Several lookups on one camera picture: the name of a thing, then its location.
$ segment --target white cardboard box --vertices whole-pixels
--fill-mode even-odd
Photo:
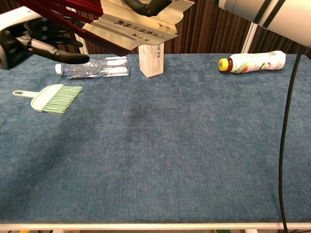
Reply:
[[[140,45],[138,52],[140,70],[147,78],[163,73],[164,43],[160,45]]]

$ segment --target blue table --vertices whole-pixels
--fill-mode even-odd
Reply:
[[[1,70],[0,228],[280,222],[278,152],[295,56],[282,70],[240,75],[218,71],[228,56],[166,55],[165,73],[149,79],[137,55],[128,55],[128,77],[68,80],[38,56]],[[64,116],[12,95],[56,83],[84,88]],[[284,152],[291,223],[311,222],[310,139],[303,56]]]

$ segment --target brush handle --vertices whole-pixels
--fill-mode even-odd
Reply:
[[[17,97],[23,97],[23,98],[34,98],[39,94],[39,92],[34,92],[34,91],[21,91],[21,90],[16,90],[13,92],[14,96]]]

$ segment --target bottle cap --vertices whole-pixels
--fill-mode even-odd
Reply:
[[[218,68],[219,68],[220,71],[227,71],[227,70],[228,70],[228,67],[229,67],[228,59],[223,58],[223,59],[220,59],[220,60],[219,60],[219,62],[218,62]]]
[[[56,64],[55,65],[55,71],[57,74],[63,74],[62,72],[62,64]]]

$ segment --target plastic water bottle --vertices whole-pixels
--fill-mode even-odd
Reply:
[[[126,57],[90,58],[85,64],[56,64],[55,71],[69,79],[129,75]]]
[[[230,71],[231,73],[247,73],[256,70],[282,69],[286,60],[286,54],[282,51],[265,53],[239,53],[233,54],[229,58],[219,60],[220,71]]]

